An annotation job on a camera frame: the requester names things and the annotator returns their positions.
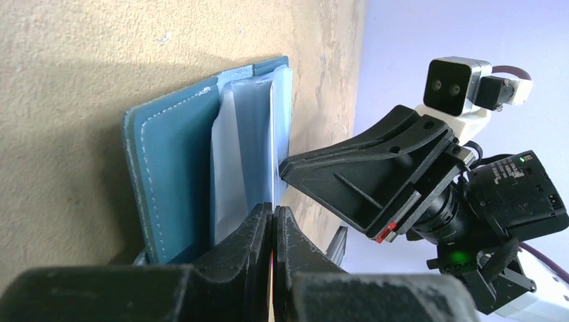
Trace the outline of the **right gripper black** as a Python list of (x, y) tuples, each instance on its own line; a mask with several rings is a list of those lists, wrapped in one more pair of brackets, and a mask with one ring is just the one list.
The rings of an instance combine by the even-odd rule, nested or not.
[(453, 142), (444, 121), (397, 105), (350, 139), (288, 157), (279, 174), (378, 243), (450, 243), (468, 226), (454, 179), (475, 161)]

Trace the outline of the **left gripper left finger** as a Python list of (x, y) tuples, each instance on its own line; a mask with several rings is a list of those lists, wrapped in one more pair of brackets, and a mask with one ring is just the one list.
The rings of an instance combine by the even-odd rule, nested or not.
[(190, 264), (28, 270), (1, 296), (1, 320), (267, 321), (271, 217), (256, 205)]

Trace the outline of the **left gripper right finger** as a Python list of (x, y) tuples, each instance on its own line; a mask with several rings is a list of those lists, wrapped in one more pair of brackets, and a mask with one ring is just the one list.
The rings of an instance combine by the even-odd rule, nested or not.
[(289, 207), (272, 218), (275, 321), (478, 321), (448, 275), (349, 274), (300, 230)]

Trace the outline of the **white credit card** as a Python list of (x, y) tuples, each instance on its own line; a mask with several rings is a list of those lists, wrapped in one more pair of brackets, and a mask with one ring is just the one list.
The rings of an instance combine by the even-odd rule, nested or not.
[(211, 128), (211, 243), (232, 234), (248, 214), (234, 91), (225, 89)]

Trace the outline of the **blue card holder wallet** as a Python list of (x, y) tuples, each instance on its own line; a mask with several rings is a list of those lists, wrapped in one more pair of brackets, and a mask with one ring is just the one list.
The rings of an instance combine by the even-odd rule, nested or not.
[(135, 265), (184, 264), (210, 248), (211, 128), (234, 91), (248, 213), (278, 205), (289, 154), (293, 70), (287, 56), (225, 70), (128, 110), (122, 135), (145, 246)]

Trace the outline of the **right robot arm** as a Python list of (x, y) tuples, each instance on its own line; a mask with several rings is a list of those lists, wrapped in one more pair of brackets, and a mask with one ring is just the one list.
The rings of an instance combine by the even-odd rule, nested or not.
[[(279, 174), (371, 240), (434, 244), (428, 267), (459, 279), (481, 313), (567, 321), (568, 303), (546, 296), (521, 251), (568, 227), (565, 204), (531, 150), (478, 151), (445, 121), (398, 105), (353, 138), (287, 157)], [(535, 315), (530, 299), (544, 304)]]

